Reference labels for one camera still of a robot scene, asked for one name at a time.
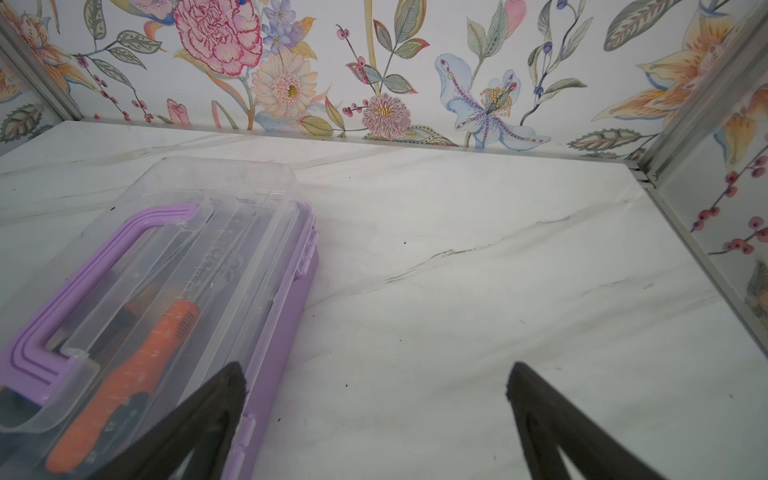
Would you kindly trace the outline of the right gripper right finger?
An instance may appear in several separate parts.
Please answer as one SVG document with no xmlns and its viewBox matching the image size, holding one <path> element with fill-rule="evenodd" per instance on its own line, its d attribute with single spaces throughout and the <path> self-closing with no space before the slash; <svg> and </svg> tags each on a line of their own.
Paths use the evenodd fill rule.
<svg viewBox="0 0 768 480">
<path fill-rule="evenodd" d="M 568 457 L 586 479 L 660 479 L 524 362 L 506 386 L 524 458 L 533 479 L 568 479 Z"/>
</svg>

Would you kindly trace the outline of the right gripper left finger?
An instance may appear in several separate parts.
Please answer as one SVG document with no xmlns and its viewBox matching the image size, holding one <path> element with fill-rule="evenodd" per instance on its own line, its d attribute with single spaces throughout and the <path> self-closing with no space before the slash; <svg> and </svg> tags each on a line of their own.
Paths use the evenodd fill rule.
<svg viewBox="0 0 768 480">
<path fill-rule="evenodd" d="M 174 411 L 90 477 L 219 479 L 246 399 L 242 366 L 231 362 Z"/>
</svg>

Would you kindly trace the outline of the purple plastic tool box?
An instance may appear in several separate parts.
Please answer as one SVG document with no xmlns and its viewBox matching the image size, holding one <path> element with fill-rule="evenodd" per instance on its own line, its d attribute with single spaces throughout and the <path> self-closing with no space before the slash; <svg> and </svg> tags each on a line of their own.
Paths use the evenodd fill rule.
<svg viewBox="0 0 768 480">
<path fill-rule="evenodd" d="M 2 477 L 250 478 L 315 222 L 288 166 L 156 163 L 2 309 Z"/>
</svg>

